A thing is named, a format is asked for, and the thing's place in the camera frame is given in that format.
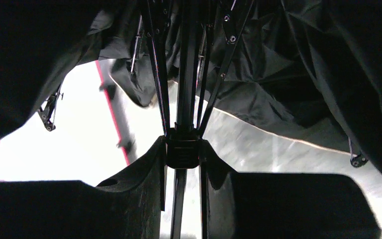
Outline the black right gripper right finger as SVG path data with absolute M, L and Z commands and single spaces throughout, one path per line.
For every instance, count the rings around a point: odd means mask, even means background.
M 237 172 L 200 146 L 205 239 L 379 239 L 358 184 L 341 174 Z

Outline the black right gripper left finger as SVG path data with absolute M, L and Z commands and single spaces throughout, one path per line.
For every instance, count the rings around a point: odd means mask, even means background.
M 0 182 L 0 239 L 157 239 L 164 137 L 96 187 L 82 181 Z

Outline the beige folding umbrella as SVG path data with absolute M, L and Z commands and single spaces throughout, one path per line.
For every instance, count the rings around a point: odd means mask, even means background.
M 53 130 L 66 75 L 107 59 L 133 102 L 158 98 L 173 239 L 214 108 L 382 174 L 382 0 L 0 0 L 0 139 L 34 114 Z

